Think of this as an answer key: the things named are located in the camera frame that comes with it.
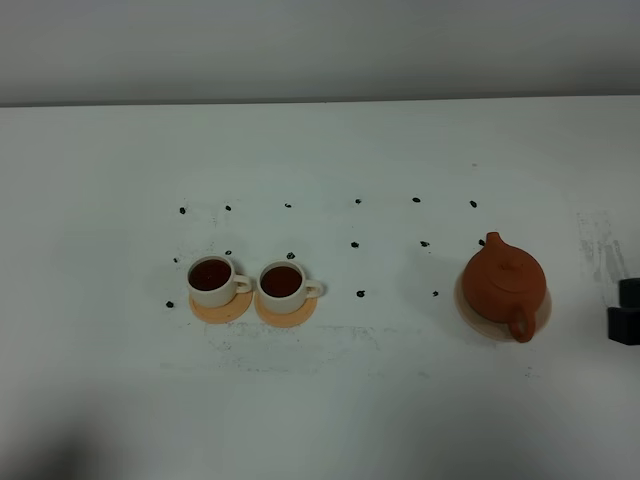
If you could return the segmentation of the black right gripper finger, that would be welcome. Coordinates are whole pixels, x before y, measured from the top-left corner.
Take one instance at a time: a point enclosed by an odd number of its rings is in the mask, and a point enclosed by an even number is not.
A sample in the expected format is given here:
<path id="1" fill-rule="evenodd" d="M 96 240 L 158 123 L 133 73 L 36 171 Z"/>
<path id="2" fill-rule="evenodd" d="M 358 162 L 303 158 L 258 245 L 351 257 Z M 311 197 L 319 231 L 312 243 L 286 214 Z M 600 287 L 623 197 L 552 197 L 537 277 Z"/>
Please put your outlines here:
<path id="1" fill-rule="evenodd" d="M 626 278 L 618 282 L 619 306 L 625 309 L 640 308 L 640 278 Z"/>
<path id="2" fill-rule="evenodd" d="M 612 341 L 627 346 L 640 345 L 640 309 L 609 307 L 607 332 Z"/>

